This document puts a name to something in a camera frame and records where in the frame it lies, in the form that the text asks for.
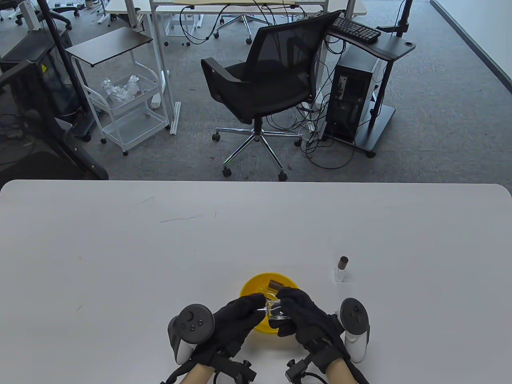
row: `black keyboard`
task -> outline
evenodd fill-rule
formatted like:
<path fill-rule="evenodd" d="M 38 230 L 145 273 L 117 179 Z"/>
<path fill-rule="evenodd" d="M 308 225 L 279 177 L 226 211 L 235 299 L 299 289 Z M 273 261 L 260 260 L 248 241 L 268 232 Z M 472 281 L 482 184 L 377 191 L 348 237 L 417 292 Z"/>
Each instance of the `black keyboard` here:
<path fill-rule="evenodd" d="M 319 11 L 309 15 L 308 18 L 322 16 L 327 13 L 328 12 L 325 11 Z M 365 42 L 366 44 L 376 42 L 380 36 L 379 30 L 353 22 L 352 20 L 344 18 L 343 16 L 340 16 L 336 19 L 336 21 L 332 24 L 330 31 L 338 35 Z"/>

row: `hand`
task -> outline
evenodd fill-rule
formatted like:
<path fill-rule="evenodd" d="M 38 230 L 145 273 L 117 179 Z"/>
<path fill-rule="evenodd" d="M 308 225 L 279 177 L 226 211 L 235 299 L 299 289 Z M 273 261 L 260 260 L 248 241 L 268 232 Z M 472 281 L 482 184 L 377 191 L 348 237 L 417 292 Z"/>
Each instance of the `hand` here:
<path fill-rule="evenodd" d="M 269 321 L 272 328 L 278 329 L 278 336 L 295 334 L 297 341 L 313 355 L 334 346 L 335 348 L 329 348 L 328 357 L 322 356 L 322 361 L 313 359 L 315 365 L 324 373 L 335 359 L 350 360 L 340 338 L 344 328 L 336 315 L 326 314 L 300 289 L 285 287 L 279 290 L 276 297 L 281 300 L 282 312 L 290 317 L 288 320 Z"/>
<path fill-rule="evenodd" d="M 233 300 L 214 313 L 213 335 L 196 347 L 190 359 L 210 366 L 217 352 L 226 357 L 234 357 L 249 332 L 265 317 L 265 311 L 258 311 L 265 307 L 265 303 L 265 296 L 255 293 Z"/>

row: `scratch mark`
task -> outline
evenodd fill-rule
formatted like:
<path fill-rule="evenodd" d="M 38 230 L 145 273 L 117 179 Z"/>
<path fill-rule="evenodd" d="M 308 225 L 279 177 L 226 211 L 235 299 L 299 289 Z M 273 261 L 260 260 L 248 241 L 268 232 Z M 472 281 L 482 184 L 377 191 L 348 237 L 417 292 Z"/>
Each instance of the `scratch mark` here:
<path fill-rule="evenodd" d="M 191 216 L 191 217 L 181 217 L 181 218 L 176 218 L 176 219 L 169 219 L 169 220 L 161 221 L 160 223 L 168 223 L 169 221 L 176 221 L 176 220 L 190 220 L 190 219 L 195 219 L 195 218 L 198 218 L 198 217 L 201 217 L 201 216 L 202 215 Z"/>
<path fill-rule="evenodd" d="M 149 199 L 146 199 L 146 200 L 144 200 L 143 202 L 141 202 L 141 203 L 139 203 L 137 205 L 144 204 L 146 201 L 153 200 L 154 198 L 155 198 L 154 196 L 150 197 Z"/>

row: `floor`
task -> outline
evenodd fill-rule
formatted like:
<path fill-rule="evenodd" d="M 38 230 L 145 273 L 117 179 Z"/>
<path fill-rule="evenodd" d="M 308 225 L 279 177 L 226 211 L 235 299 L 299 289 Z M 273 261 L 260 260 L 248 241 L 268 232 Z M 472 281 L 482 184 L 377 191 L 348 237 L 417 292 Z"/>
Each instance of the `floor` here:
<path fill-rule="evenodd" d="M 400 1 L 365 0 L 368 15 L 358 21 L 369 25 L 394 24 Z M 123 25 L 97 25 L 96 16 L 83 10 L 73 18 L 73 42 L 90 39 Z M 215 21 L 207 16 L 199 35 L 206 35 Z M 512 95 L 467 47 L 428 1 L 416 0 L 407 39 L 417 48 L 394 67 L 385 104 L 397 108 L 382 135 L 373 159 L 355 153 L 339 170 L 324 170 L 311 164 L 292 140 L 271 140 L 285 164 L 289 181 L 498 183 L 512 190 Z M 0 26 L 0 50 L 14 45 L 22 28 L 12 20 Z M 85 148 L 109 172 L 111 179 L 224 180 L 222 161 L 243 137 L 224 134 L 211 140 L 215 126 L 242 127 L 230 112 L 214 102 L 207 90 L 200 59 L 214 57 L 228 65 L 244 61 L 249 46 L 244 27 L 236 24 L 221 31 L 219 39 L 201 46 L 182 46 L 183 38 L 169 40 L 165 48 L 176 100 L 182 102 L 178 134 L 161 131 L 122 156 L 116 145 L 100 144 L 99 133 Z M 151 46 L 137 49 L 137 58 L 155 68 Z M 330 55 L 332 68 L 337 58 Z M 106 77 L 130 72 L 129 56 L 121 56 L 96 68 L 84 68 L 91 85 Z M 295 120 L 292 111 L 275 118 L 281 125 Z M 319 148 L 312 159 L 325 166 L 343 164 L 352 150 L 338 143 Z M 278 169 L 257 143 L 231 165 L 229 180 L 277 180 Z"/>

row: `plastic bag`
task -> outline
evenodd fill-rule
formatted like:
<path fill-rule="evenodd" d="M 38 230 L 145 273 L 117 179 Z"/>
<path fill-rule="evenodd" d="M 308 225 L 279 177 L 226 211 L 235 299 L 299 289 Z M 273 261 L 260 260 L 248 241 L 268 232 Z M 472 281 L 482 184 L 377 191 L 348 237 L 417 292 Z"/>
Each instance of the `plastic bag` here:
<path fill-rule="evenodd" d="M 137 82 L 139 78 L 135 75 L 131 75 L 128 83 L 123 87 L 115 86 L 112 84 L 110 79 L 105 79 L 101 83 L 101 87 L 106 90 L 106 94 L 114 101 L 129 102 L 135 99 L 135 96 L 140 91 Z"/>

